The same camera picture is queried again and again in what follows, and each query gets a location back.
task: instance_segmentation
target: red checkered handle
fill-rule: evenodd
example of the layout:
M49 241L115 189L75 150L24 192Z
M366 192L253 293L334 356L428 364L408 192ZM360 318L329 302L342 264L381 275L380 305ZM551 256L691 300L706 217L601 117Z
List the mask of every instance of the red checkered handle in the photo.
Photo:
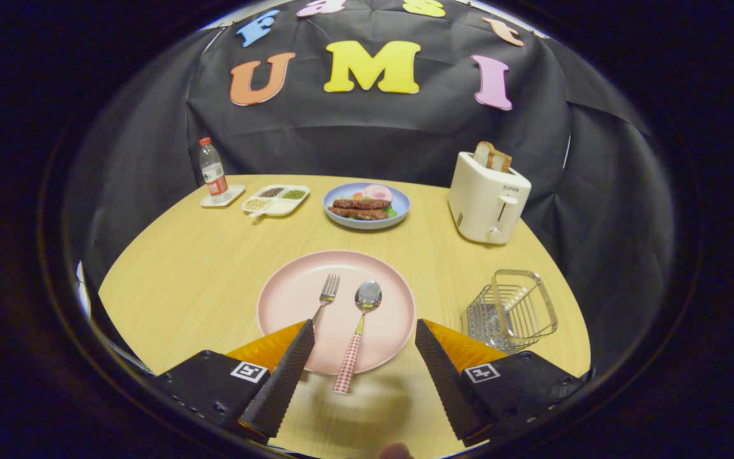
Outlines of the red checkered handle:
M342 367L338 369L336 384L333 386L333 392L336 394L344 395L350 392L350 380L353 378L353 370L356 369L356 357L359 355L359 344L361 344L361 335L355 335L350 339L350 345L347 346L347 353L344 354Z

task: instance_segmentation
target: foam letter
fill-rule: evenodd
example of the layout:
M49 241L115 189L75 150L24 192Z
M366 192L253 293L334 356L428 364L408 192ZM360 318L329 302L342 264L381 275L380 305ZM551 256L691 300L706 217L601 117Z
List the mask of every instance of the foam letter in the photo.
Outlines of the foam letter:
M492 30L494 30L495 34L497 34L498 37L502 38L503 40L506 40L508 43L511 43L516 47L521 47L524 44L522 41L519 41L514 36L519 35L519 32L502 23L502 21L496 20L495 18L487 17L484 17L483 20L485 20L487 23L492 24Z
M384 78L378 82L378 89L384 92L415 94L419 91L413 79L415 53L421 46L411 41L390 41L371 57L358 41L336 41L327 48L333 53L333 69L330 81L324 84L328 92L347 92L356 85L350 81L350 71L356 77L361 89L373 87L375 80L384 71Z
M491 57L473 54L472 59L480 65L480 92L475 99L483 105L511 110L512 102L506 98L506 70L509 66Z
M429 17L446 16L443 5L436 2L436 0L404 0L404 9L417 15L428 15Z
M327 15L344 9L344 0L315 0L296 13L298 17L311 17L321 13Z
M288 61L296 57L296 53L283 52L282 54L272 55L268 58L271 64L271 76L268 84L262 89L256 91L251 90L251 76L254 69L259 67L259 61L250 61L245 64L239 64L231 69L231 90L228 96L231 101L237 105L251 105L265 102L282 90L285 84L285 75L288 73Z
M278 12L279 10L271 10L261 15L261 17L257 17L242 29L237 30L236 34L242 34L242 38L245 38L245 42L242 43L242 47L247 47L254 41L259 40L259 38L268 35L268 32L271 31L271 29L268 29L268 26L273 26L274 20L272 16L276 15Z

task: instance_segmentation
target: red bottle label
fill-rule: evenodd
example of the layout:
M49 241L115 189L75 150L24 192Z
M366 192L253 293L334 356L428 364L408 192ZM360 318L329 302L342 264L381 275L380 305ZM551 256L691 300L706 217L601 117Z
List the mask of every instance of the red bottle label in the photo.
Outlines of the red bottle label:
M218 194L224 194L228 190L228 184L225 183L225 175L221 175L219 179L214 180L212 183L207 183L209 186L209 193L212 196Z
M224 194L228 189L228 184L225 183L225 175L222 174L221 164L217 164L213 168L203 169L203 179L206 180L206 185L209 187L209 193L212 196Z

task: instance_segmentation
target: wooden table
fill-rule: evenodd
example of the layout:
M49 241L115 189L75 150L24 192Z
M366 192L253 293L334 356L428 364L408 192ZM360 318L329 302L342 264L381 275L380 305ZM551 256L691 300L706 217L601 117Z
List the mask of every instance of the wooden table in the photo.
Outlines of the wooden table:
M383 259L412 288L417 316L461 330L461 314L499 268L539 273L553 299L558 331L530 347L579 377L589 369L588 334L553 259L519 222L505 246L472 243L457 232L449 190L377 180L410 197L410 215L378 232L352 231L324 215L321 198L350 181L317 175L228 175L245 192L224 208L202 208L203 186L143 230L120 255L99 294L117 330L155 373L202 349L232 351L260 337L257 296L282 265L311 252L346 249ZM248 218L240 205L276 183L309 186L287 217ZM414 337L389 363L358 375L350 396L335 377L305 372L272 444L316 457L378 457L403 441L416 457L464 449L455 439Z

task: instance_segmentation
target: black cloth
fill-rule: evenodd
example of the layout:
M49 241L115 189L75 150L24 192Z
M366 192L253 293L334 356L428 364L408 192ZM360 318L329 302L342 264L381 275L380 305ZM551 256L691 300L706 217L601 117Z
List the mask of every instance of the black cloth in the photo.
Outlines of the black cloth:
M471 6L445 3L446 17L434 18L407 12L402 2L349 1L345 11L298 18L305 5L277 6L271 32L249 47L236 31L256 15L195 33L108 105L71 178L71 189L79 189L73 196L85 189L91 197L83 205L70 200L69 213L93 287L143 228L202 184L201 137L212 137L227 174L434 186L449 186L457 152L489 140L532 182L522 218L577 297L592 364L611 366L652 322L673 259L665 152L638 110L567 47L513 24L524 46L505 43L482 20L492 16ZM326 46L343 40L358 41L370 55L392 40L420 44L419 93L358 84L325 92L332 67ZM262 104L233 104L230 70L260 61L251 84L260 88L270 73L267 58L282 52L296 53L282 90ZM480 70L473 54L509 66L512 110L475 100ZM501 259L500 267L513 266Z

